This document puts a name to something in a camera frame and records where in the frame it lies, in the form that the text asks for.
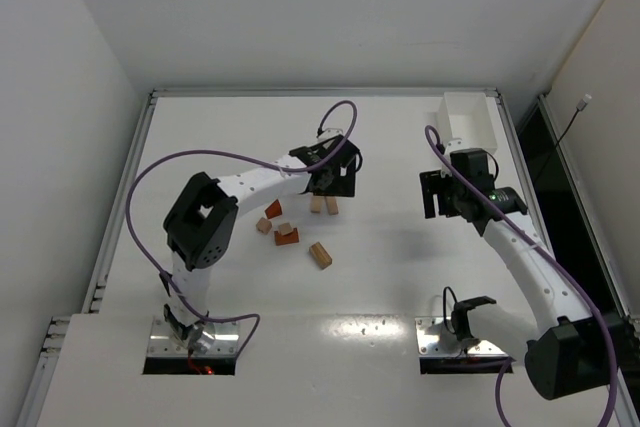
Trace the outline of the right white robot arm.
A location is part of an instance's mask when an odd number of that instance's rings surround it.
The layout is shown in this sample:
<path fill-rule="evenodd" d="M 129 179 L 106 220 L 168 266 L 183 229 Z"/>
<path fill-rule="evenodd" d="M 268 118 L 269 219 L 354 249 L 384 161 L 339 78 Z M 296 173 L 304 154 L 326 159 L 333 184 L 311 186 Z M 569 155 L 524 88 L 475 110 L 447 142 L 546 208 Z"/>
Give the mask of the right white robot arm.
<path fill-rule="evenodd" d="M 461 343 L 486 339 L 525 365 L 540 396 L 555 400 L 612 384 L 617 376 L 614 340 L 624 330 L 614 315 L 595 314 L 539 242 L 528 208 L 511 187 L 498 188 L 488 154 L 478 148 L 435 147 L 441 170 L 419 175 L 426 218 L 461 217 L 501 258 L 533 313 L 528 322 L 495 299 L 458 300 L 449 330 Z"/>

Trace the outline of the light long wood block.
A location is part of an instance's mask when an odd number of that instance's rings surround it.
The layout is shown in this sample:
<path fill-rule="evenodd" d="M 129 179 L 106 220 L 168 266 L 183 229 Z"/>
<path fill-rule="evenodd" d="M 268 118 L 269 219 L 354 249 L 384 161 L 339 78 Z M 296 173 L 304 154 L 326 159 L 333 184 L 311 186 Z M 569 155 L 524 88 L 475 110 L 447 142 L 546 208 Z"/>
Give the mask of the light long wood block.
<path fill-rule="evenodd" d="M 329 215 L 339 214 L 339 206 L 338 206 L 337 199 L 335 197 L 327 196 L 325 198 L 325 204 L 326 204 L 327 212 Z"/>
<path fill-rule="evenodd" d="M 310 201 L 310 212 L 320 214 L 322 212 L 323 203 L 324 199 L 321 196 L 312 196 Z"/>

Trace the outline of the white plastic box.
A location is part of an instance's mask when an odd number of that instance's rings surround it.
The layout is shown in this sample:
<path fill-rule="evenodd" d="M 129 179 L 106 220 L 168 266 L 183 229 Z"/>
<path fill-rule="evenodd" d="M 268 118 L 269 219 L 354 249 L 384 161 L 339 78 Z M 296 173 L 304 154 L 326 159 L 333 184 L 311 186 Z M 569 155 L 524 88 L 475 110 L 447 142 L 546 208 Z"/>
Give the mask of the white plastic box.
<path fill-rule="evenodd" d="M 436 113 L 436 130 L 445 145 L 459 139 L 468 148 L 480 148 L 490 154 L 498 148 L 484 93 L 445 92 Z"/>

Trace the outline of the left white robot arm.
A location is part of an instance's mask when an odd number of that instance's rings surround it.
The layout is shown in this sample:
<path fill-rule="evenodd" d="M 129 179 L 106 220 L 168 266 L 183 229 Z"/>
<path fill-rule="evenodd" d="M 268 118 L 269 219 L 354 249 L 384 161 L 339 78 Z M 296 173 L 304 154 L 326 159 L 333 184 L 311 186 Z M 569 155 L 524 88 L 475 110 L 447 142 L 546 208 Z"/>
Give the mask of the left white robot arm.
<path fill-rule="evenodd" d="M 212 267 L 225 255 L 238 218 L 289 195 L 351 198 L 361 163 L 359 148 L 338 134 L 293 149 L 268 167 L 192 176 L 163 223 L 173 261 L 164 282 L 164 317 L 176 337 L 185 346 L 201 337 Z"/>

